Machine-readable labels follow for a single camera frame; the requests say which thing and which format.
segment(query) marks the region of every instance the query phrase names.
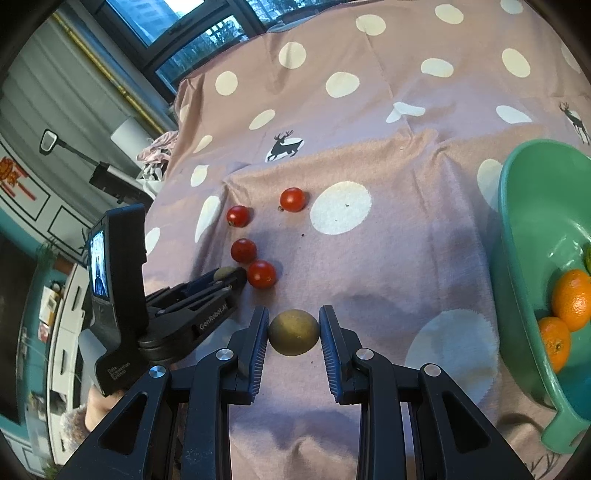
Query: red cherry tomato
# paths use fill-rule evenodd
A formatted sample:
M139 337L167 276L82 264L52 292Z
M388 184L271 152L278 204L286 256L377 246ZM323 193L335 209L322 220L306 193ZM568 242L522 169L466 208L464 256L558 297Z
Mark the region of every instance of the red cherry tomato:
M251 219L251 213L244 205L236 205L228 210L226 214L226 220L229 226L236 226L242 228L248 225Z
M238 263L250 263L256 258L255 242L248 238L239 238L230 249L230 255Z
M292 187L281 194L279 204L288 212L299 212L306 206L306 194L299 188Z
M255 288L270 288L277 281L275 267L264 260L257 260L246 271L248 283Z

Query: green bowl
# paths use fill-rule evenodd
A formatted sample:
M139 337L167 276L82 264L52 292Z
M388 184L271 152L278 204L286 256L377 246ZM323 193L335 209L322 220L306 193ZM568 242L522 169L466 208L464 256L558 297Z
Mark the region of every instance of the green bowl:
M591 420L591 325L572 334L566 366L555 374L537 320L551 315L557 279L586 270L591 243L591 159L552 140L533 140L509 156L499 182L501 241L491 261L501 357L519 387L556 415L544 445L571 453Z

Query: red decoration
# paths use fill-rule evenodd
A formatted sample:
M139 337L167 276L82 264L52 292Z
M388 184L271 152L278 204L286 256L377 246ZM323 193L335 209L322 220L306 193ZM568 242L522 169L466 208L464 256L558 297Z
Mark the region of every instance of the red decoration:
M28 176L29 174L12 158L4 157L0 160L0 187L2 187L2 190L14 198L16 194L12 191L11 187L18 186L34 202L37 198L18 181L20 177L26 179Z

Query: metal screw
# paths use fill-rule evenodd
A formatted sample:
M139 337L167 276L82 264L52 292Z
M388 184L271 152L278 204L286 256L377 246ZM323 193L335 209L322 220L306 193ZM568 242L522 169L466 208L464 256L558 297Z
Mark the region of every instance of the metal screw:
M425 373L429 375L429 377L438 377L441 375L441 368L434 364L425 365Z
M152 378L160 378L166 373L166 369L162 365L156 365L150 368L150 376Z
M360 348L355 355L361 360L371 360L374 357L374 353L369 348Z
M234 356L234 352L232 352L229 348L222 348L218 350L216 353L216 357L218 360L230 360Z

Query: green lime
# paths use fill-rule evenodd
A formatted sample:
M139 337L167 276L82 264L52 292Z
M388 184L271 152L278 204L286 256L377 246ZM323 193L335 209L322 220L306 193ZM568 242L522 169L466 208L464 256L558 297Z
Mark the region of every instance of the green lime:
M591 245L585 249L585 267L587 267L587 272L591 274Z

